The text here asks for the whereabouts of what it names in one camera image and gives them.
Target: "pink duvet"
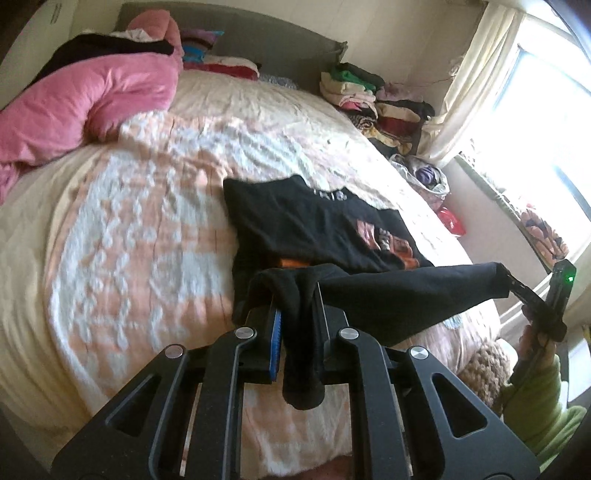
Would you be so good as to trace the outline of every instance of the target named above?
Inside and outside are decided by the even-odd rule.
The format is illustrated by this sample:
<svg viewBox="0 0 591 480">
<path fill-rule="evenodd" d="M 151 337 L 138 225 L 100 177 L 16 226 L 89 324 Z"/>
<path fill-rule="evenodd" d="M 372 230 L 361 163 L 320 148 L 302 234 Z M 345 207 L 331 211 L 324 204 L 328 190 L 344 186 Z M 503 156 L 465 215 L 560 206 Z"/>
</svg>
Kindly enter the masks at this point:
<svg viewBox="0 0 591 480">
<path fill-rule="evenodd" d="M 0 112 L 0 205 L 19 162 L 39 166 L 85 140 L 115 138 L 130 116 L 168 109 L 177 82 L 174 56 L 139 53 L 80 61 L 32 85 Z"/>
</svg>

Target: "hand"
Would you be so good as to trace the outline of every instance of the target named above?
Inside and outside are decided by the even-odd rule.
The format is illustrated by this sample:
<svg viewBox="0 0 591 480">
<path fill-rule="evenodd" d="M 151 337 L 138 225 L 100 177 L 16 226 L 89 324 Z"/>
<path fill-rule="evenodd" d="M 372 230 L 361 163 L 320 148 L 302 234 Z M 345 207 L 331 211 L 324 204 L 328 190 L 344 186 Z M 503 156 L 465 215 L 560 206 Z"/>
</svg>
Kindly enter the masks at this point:
<svg viewBox="0 0 591 480">
<path fill-rule="evenodd" d="M 527 306 L 523 305 L 523 307 L 521 307 L 521 311 L 523 312 L 523 315 L 525 315 L 525 318 L 527 318 L 531 323 L 534 319 L 531 310 Z M 517 354 L 519 355 L 519 358 L 526 357 L 529 355 L 529 353 L 531 353 L 534 341 L 534 328 L 531 325 L 526 325 L 523 329 L 523 334 L 519 339 L 519 346 L 517 347 Z M 556 354 L 556 342 L 552 340 L 548 341 L 548 336 L 541 332 L 538 334 L 537 341 L 542 348 L 544 345 L 546 345 L 546 350 L 538 363 L 538 370 L 543 370 L 552 366 L 552 363 L 554 362 L 554 355 Z"/>
</svg>

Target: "person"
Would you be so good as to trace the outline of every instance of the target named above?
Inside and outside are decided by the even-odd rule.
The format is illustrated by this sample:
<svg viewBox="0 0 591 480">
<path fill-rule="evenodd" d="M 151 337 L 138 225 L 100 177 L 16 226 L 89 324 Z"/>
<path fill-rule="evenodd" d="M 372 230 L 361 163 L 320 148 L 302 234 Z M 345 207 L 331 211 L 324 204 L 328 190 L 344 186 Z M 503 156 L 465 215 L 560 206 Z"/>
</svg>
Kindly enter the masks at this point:
<svg viewBox="0 0 591 480">
<path fill-rule="evenodd" d="M 529 309 L 522 310 L 531 322 Z M 532 326 L 526 325 L 517 354 L 520 358 L 526 356 L 534 342 L 542 348 L 545 345 L 535 373 L 521 388 L 507 385 L 501 392 L 501 402 L 505 424 L 534 452 L 543 471 L 568 443 L 587 410 L 580 406 L 563 410 L 559 402 L 561 379 L 556 343 L 544 333 L 534 337 Z"/>
</svg>

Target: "metal bolt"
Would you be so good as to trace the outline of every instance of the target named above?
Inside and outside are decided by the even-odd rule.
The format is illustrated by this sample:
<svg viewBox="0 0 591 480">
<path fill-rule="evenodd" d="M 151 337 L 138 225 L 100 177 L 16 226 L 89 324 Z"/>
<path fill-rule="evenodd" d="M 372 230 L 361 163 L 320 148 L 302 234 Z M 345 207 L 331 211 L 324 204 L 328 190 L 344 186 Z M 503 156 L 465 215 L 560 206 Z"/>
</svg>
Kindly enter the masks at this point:
<svg viewBox="0 0 591 480">
<path fill-rule="evenodd" d="M 234 335 L 236 335 L 239 339 L 242 340 L 246 340 L 250 337 L 252 337 L 255 334 L 254 330 L 251 329 L 250 327 L 240 327 L 237 328 L 236 331 L 234 332 Z"/>
<path fill-rule="evenodd" d="M 410 349 L 410 354 L 417 360 L 425 360 L 429 356 L 429 352 L 422 346 L 414 346 Z"/>
<path fill-rule="evenodd" d="M 344 338 L 345 340 L 355 340 L 359 336 L 359 332 L 354 328 L 347 327 L 343 328 L 339 332 L 339 335 L 341 338 Z"/>
<path fill-rule="evenodd" d="M 183 347 L 181 347 L 180 345 L 170 345 L 164 351 L 164 354 L 168 358 L 178 358 L 183 354 Z"/>
</svg>

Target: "wall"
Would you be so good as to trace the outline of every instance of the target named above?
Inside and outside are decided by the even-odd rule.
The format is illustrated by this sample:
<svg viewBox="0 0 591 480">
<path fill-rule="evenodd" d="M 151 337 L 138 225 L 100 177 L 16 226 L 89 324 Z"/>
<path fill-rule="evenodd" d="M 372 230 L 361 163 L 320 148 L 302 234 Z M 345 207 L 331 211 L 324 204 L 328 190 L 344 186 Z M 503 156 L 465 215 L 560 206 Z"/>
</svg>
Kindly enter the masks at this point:
<svg viewBox="0 0 591 480">
<path fill-rule="evenodd" d="M 536 287 L 546 273 L 515 224 L 496 202 L 474 184 L 456 160 L 452 160 L 443 171 L 451 190 L 445 205 L 466 228 L 467 234 L 459 241 L 470 259 L 474 263 L 501 262 L 527 286 Z M 499 314 L 516 302 L 512 294 L 508 299 L 495 300 Z"/>
<path fill-rule="evenodd" d="M 110 31 L 122 0 L 80 0 L 72 34 L 85 28 Z M 445 0 L 213 0 L 271 15 L 338 41 L 347 41 L 345 60 L 392 82 L 418 84 L 447 78 L 451 59 L 470 44 L 482 4 Z M 429 94 L 440 104 L 447 86 Z"/>
<path fill-rule="evenodd" d="M 56 23 L 51 18 L 61 4 Z M 49 0 L 33 15 L 0 64 L 0 108 L 25 88 L 70 35 L 77 0 Z"/>
</svg>

